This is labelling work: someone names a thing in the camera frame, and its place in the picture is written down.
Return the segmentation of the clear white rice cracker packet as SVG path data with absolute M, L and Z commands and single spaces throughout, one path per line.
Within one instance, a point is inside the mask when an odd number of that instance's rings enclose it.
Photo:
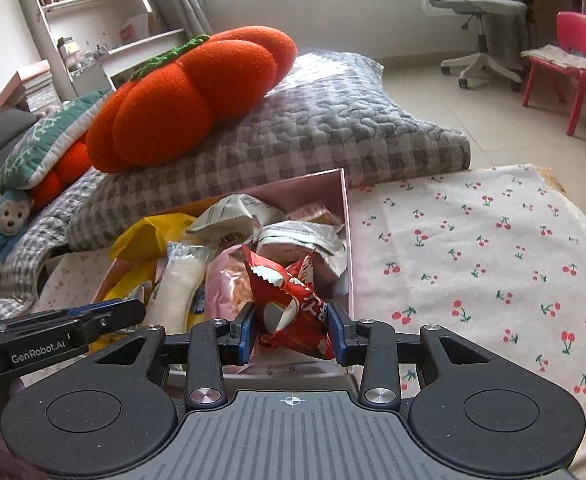
M 212 246 L 189 240 L 167 244 L 167 263 L 149 300 L 144 326 L 162 326 L 167 335 L 186 332 L 188 312 L 214 254 Z

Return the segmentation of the pink snack packet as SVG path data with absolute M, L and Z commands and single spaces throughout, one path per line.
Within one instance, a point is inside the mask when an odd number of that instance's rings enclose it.
M 204 316 L 233 320 L 253 300 L 243 246 L 223 250 L 207 267 Z

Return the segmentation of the red snack packet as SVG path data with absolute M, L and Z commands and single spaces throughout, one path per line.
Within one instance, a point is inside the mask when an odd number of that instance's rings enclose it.
M 245 245 L 242 251 L 261 343 L 332 360 L 328 304 L 315 289 L 315 254 L 283 266 Z

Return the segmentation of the white text snack packet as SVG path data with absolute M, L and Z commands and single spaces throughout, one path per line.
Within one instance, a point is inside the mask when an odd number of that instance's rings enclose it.
M 249 194 L 221 198 L 190 224 L 187 232 L 218 247 L 249 243 L 264 226 L 280 222 L 284 212 Z

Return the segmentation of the yellow blue snack packet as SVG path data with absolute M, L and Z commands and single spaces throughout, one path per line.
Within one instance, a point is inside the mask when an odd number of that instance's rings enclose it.
M 190 332 L 194 325 L 205 320 L 205 284 L 202 283 L 193 296 L 186 316 L 186 330 Z

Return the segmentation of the pink cardboard box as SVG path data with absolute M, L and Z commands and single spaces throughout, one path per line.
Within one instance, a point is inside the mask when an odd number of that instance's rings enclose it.
M 254 307 L 253 356 L 330 361 L 331 288 L 348 278 L 344 174 L 248 188 L 135 221 L 109 249 L 99 300 L 138 292 L 144 324 L 189 332 Z

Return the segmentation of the large yellow snack bag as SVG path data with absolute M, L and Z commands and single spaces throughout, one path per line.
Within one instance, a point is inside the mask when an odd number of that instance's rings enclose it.
M 109 248 L 110 269 L 94 299 L 124 299 L 136 287 L 154 285 L 166 263 L 167 244 L 179 242 L 195 221 L 190 214 L 156 214 L 130 226 Z

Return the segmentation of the grey checked sofa cover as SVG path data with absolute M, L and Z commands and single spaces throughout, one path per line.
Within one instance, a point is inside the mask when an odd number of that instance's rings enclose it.
M 45 209 L 36 214 L 0 268 L 0 321 L 28 313 L 38 299 L 45 260 L 66 244 L 66 228 L 106 175 L 89 169 Z

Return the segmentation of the brown bread snack packet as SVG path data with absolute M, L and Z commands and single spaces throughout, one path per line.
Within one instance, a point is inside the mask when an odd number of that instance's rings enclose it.
M 325 204 L 317 200 L 289 212 L 287 220 L 325 224 L 326 226 L 335 226 L 337 229 L 344 225 L 341 217 L 333 214 Z

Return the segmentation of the cherry print cloth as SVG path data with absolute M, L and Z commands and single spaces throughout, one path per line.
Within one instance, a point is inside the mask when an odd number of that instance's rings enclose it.
M 345 223 L 351 314 L 414 333 L 436 323 L 568 390 L 586 414 L 586 217 L 550 170 L 438 174 L 343 192 L 336 174 L 254 186 Z M 586 479 L 586 434 L 573 461 Z

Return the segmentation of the small orange pumpkin cushion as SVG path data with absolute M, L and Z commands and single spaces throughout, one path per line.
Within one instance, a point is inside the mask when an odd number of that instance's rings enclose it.
M 86 136 L 84 133 L 66 150 L 38 185 L 26 191 L 33 201 L 33 210 L 44 209 L 90 169 Z

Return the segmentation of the stack of books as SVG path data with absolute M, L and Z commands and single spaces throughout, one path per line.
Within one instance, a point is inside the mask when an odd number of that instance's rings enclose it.
M 0 108 L 17 108 L 34 115 L 61 105 L 47 60 L 17 70 L 0 92 Z

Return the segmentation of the grey checked quilted cushion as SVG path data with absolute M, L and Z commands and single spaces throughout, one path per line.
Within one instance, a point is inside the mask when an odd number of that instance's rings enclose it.
M 150 214 L 330 169 L 343 169 L 350 185 L 468 169 L 468 138 L 401 108 L 383 87 L 383 70 L 359 53 L 299 56 L 258 107 L 193 152 L 98 179 L 66 241 L 74 250 L 106 247 Z

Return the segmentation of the white bookshelf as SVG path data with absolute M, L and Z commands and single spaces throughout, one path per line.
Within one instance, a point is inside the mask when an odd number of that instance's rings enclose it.
M 146 0 L 19 0 L 63 100 L 115 88 L 147 58 L 183 44 Z

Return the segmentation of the red plastic child chair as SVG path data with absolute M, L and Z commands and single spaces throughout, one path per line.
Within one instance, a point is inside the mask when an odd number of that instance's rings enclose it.
M 552 88 L 562 103 L 565 102 L 566 95 L 555 75 L 573 79 L 577 87 L 566 128 L 566 134 L 573 136 L 586 97 L 586 14 L 573 11 L 558 12 L 555 28 L 557 46 L 547 44 L 541 48 L 521 52 L 521 57 L 525 58 L 529 65 L 522 105 L 528 105 L 540 70 L 545 70 L 551 77 Z

